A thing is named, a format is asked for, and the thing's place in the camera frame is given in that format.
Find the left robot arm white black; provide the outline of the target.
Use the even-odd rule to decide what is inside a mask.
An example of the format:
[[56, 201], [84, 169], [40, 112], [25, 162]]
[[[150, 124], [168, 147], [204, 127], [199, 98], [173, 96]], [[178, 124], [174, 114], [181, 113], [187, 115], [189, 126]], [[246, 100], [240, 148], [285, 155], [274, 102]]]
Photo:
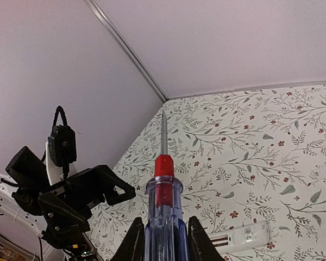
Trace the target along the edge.
[[68, 176], [76, 160], [74, 149], [49, 149], [41, 161], [27, 146], [0, 176], [0, 214], [28, 226], [56, 249], [72, 251], [85, 245], [91, 210], [106, 202], [113, 206], [135, 197], [135, 189], [107, 165]]

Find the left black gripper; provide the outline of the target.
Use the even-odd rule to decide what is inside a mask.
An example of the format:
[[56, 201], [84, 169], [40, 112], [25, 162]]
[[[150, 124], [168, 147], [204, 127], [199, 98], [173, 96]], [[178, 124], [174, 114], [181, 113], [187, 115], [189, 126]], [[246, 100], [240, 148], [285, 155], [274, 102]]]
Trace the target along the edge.
[[13, 198], [25, 212], [43, 215], [47, 228], [42, 231], [42, 238], [56, 249], [86, 244], [83, 233], [90, 230], [90, 209], [105, 199], [114, 206], [136, 196], [135, 188], [109, 167], [104, 167], [104, 192], [92, 169], [51, 185], [46, 165], [27, 146], [13, 156], [5, 170], [18, 184]]

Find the small white remote control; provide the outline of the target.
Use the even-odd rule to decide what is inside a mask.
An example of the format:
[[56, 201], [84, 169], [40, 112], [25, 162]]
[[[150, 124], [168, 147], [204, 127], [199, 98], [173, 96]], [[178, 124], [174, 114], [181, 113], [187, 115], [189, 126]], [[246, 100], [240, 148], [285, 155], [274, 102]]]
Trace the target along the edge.
[[219, 252], [240, 252], [266, 245], [269, 242], [269, 232], [269, 225], [266, 221], [260, 221], [233, 228], [221, 234], [209, 236], [209, 238]]

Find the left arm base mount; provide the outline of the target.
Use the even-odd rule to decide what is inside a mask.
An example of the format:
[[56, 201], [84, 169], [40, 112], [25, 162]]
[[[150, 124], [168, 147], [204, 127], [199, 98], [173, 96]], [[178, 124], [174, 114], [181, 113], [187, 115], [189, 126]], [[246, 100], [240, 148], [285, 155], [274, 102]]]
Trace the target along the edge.
[[85, 233], [78, 234], [70, 242], [71, 244], [62, 250], [65, 260], [103, 260]]

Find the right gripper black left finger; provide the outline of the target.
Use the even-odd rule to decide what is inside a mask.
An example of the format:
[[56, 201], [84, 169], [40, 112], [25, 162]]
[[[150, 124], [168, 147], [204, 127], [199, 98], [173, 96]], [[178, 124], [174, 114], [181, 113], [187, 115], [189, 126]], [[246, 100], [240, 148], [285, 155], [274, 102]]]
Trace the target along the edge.
[[144, 225], [141, 217], [136, 217], [129, 227], [111, 261], [142, 261], [145, 252]]

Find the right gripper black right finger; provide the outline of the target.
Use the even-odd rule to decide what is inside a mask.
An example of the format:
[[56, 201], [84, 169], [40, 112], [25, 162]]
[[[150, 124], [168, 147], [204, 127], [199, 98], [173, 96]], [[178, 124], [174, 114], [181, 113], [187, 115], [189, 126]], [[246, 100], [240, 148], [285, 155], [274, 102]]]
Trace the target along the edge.
[[188, 241], [190, 260], [223, 261], [196, 216], [189, 218]]

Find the red blue screwdriver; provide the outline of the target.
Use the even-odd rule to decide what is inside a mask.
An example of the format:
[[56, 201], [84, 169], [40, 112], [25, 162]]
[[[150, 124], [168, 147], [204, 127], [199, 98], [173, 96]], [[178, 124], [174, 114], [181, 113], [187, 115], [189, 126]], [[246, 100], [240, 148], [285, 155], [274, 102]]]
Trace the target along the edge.
[[155, 160], [154, 177], [146, 185], [149, 196], [145, 227], [144, 260], [190, 260], [186, 224], [183, 221], [183, 185], [174, 175], [168, 154], [167, 116], [161, 115], [161, 153]]

